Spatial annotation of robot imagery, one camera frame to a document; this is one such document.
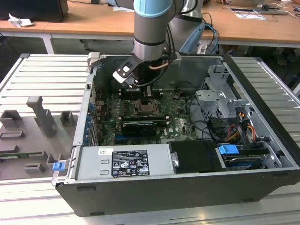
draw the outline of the aluminum profile table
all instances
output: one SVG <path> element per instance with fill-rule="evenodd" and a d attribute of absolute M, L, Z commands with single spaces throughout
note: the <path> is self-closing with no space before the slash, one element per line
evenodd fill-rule
<path fill-rule="evenodd" d="M 83 87 L 81 79 L 77 78 L 83 79 L 87 75 L 86 64 L 84 64 L 86 59 L 86 55 L 34 54 L 28 59 L 19 59 L 0 85 L 1 109 L 14 106 L 23 110 L 20 113 L 22 116 L 33 115 L 30 109 L 25 109 L 24 105 L 28 95 L 37 90 L 42 93 L 45 104 L 52 108 L 53 114 L 59 114 L 61 110 L 59 106 L 63 105 L 72 105 L 74 113 L 78 113 L 77 107 L 81 103 Z M 256 62 L 255 65 L 252 63 L 254 59 L 234 58 L 234 60 L 242 70 L 254 67 L 255 70 L 246 72 L 246 75 L 267 103 L 269 100 L 283 103 L 286 97 L 290 98 L 287 94 L 288 89 L 278 80 L 278 77 L 272 71 L 268 71 L 268 68 L 262 69 L 262 62 Z M 263 85 L 270 86 L 265 94 L 263 90 L 266 87 Z M 283 112 L 284 108 L 274 109 L 274 111 L 280 110 Z M 141 198 L 133 199 L 133 201 L 146 204 Z M 77 217 L 51 185 L 51 178 L 5 180 L 0 181 L 0 209 L 0 223 L 12 225 L 53 225 L 56 223 L 75 225 L 300 224 L 300 183 L 295 186 L 281 187 L 259 202 L 112 216 Z"/>
<path fill-rule="evenodd" d="M 254 58 L 235 58 L 247 79 L 272 110 L 290 136 L 300 146 L 300 100 L 264 63 Z M 246 99 L 237 83 L 234 87 Z"/>

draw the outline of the electronic device on desk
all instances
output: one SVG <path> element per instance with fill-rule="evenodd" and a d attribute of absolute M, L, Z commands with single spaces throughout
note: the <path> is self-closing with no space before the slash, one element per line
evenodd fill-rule
<path fill-rule="evenodd" d="M 0 18 L 9 19 L 11 14 L 20 19 L 62 22 L 68 13 L 67 0 L 0 0 Z"/>
<path fill-rule="evenodd" d="M 270 5 L 261 5 L 256 8 L 256 11 L 260 14 L 270 15 L 286 15 L 287 12 L 279 10 L 281 7 L 273 7 Z"/>
<path fill-rule="evenodd" d="M 227 0 L 230 6 L 255 7 L 264 3 L 264 0 Z"/>

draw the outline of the warning label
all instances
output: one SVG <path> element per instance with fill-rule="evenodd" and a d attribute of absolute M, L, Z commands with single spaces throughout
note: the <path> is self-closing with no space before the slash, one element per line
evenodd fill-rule
<path fill-rule="evenodd" d="M 150 175 L 147 150 L 112 152 L 113 177 L 146 175 Z"/>

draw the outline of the floor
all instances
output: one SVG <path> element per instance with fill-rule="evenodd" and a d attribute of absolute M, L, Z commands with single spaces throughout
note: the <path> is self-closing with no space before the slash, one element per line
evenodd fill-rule
<path fill-rule="evenodd" d="M 8 42 L 4 40 L 0 45 L 0 80 L 4 78 L 21 53 L 46 54 L 44 43 L 40 38 L 9 37 L 7 40 Z M 89 40 L 89 51 L 84 49 L 78 39 L 54 39 L 53 45 L 57 54 L 129 53 L 133 49 L 132 41 Z M 245 48 L 245 46 L 240 46 L 236 56 L 244 56 Z M 297 50 L 297 62 L 288 63 L 286 67 L 277 64 L 275 48 L 272 47 L 254 47 L 251 56 L 261 57 L 285 83 L 289 83 L 300 70 L 297 66 L 300 60 L 300 49 Z"/>

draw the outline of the slotted aluminum surface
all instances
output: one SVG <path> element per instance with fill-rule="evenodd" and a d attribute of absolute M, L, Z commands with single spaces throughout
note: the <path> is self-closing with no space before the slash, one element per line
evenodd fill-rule
<path fill-rule="evenodd" d="M 71 110 L 79 115 L 86 78 L 87 55 L 31 55 L 19 65 L 0 92 L 0 113 L 17 110 L 34 116 L 29 96 L 42 96 L 52 115 Z"/>
<path fill-rule="evenodd" d="M 254 58 L 233 58 L 258 94 L 300 146 L 300 101 L 264 63 Z M 237 83 L 234 87 L 246 99 Z"/>

